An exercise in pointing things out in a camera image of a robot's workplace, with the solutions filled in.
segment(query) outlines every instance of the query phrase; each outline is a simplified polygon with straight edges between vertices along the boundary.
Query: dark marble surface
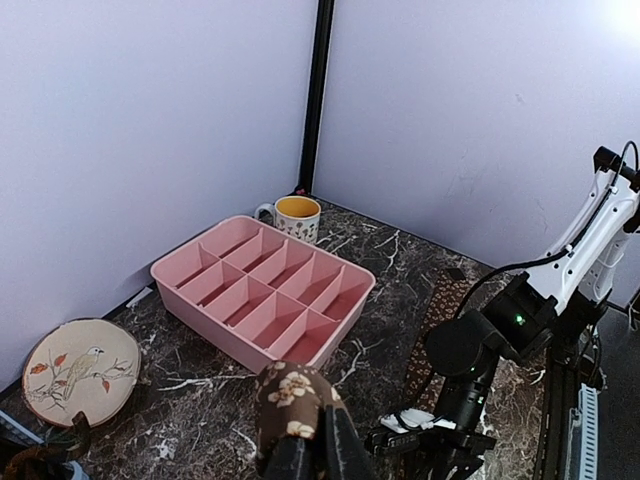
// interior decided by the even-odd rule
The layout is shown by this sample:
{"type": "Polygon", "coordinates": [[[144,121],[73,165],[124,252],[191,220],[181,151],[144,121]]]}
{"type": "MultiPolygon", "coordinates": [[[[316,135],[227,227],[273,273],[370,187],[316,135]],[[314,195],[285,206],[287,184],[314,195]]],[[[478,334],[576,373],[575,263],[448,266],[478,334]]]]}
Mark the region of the dark marble surface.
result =
{"type": "MultiPolygon", "coordinates": [[[[323,208],[318,246],[378,280],[360,320],[323,368],[364,437],[402,396],[409,353],[439,272],[458,267],[475,280],[485,267],[353,212],[327,203],[323,208]]],[[[168,314],[157,293],[115,321],[140,342],[144,365],[124,409],[94,430],[94,445],[81,462],[92,478],[255,478],[254,375],[168,314]]],[[[498,444],[473,478],[531,477],[540,365],[500,364],[479,426],[498,444]]],[[[17,393],[0,408],[36,431],[46,428],[17,393]]],[[[392,461],[376,461],[376,471],[381,479],[394,478],[392,461]]]]}
{"type": "Polygon", "coordinates": [[[640,478],[640,335],[626,314],[609,309],[598,323],[607,388],[598,397],[598,478],[640,478]]]}

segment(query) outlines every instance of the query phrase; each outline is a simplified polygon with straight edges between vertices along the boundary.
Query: black metal pole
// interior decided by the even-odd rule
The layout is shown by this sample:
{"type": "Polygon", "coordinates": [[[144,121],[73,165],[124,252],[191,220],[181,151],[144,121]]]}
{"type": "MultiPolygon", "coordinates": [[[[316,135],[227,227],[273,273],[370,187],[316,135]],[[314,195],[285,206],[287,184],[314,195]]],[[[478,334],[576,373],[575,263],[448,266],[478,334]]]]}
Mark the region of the black metal pole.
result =
{"type": "Polygon", "coordinates": [[[313,174],[318,153],[320,136],[320,120],[322,117],[322,99],[327,77],[329,60],[329,43],[331,41],[331,22],[335,0],[319,0],[316,32],[311,59],[311,76],[309,78],[309,96],[307,99],[307,115],[304,125],[304,140],[300,158],[300,175],[297,193],[310,194],[313,187],[313,174]]]}

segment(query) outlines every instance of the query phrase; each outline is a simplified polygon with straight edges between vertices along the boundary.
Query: bird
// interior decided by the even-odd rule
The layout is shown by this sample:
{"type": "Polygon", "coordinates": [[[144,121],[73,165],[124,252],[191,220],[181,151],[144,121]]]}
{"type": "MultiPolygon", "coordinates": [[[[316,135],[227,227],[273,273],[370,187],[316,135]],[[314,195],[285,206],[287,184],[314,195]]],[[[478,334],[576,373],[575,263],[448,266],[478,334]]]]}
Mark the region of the bird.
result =
{"type": "Polygon", "coordinates": [[[69,400],[71,393],[73,393],[73,387],[75,387],[76,383],[78,383],[78,381],[89,373],[95,364],[98,363],[98,357],[101,353],[104,353],[104,350],[100,347],[91,347],[87,350],[87,353],[84,353],[75,359],[69,368],[69,373],[67,374],[67,385],[62,393],[65,401],[69,400]]]}

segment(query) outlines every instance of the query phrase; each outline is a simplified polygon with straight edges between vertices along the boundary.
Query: decorative plate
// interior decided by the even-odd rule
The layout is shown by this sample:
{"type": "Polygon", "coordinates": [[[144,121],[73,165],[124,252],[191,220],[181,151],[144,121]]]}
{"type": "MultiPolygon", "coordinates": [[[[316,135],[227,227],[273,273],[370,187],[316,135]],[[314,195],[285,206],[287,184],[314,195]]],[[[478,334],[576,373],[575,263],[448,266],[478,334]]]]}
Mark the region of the decorative plate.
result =
{"type": "Polygon", "coordinates": [[[44,421],[69,427],[82,410],[95,427],[124,406],[139,372],[140,347],[129,333],[106,320],[74,320],[33,350],[22,390],[44,421]]]}

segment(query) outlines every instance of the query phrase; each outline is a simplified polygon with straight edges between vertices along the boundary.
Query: floral mug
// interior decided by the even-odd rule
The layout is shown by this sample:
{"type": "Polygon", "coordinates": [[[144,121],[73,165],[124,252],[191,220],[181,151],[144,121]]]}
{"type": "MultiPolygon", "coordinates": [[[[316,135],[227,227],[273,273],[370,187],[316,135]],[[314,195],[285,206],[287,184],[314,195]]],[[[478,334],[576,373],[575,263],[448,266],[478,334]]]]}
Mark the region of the floral mug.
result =
{"type": "Polygon", "coordinates": [[[315,244],[320,224],[320,204],[308,197],[283,197],[276,203],[263,203],[256,208],[255,218],[267,211],[274,227],[304,242],[315,244]]]}

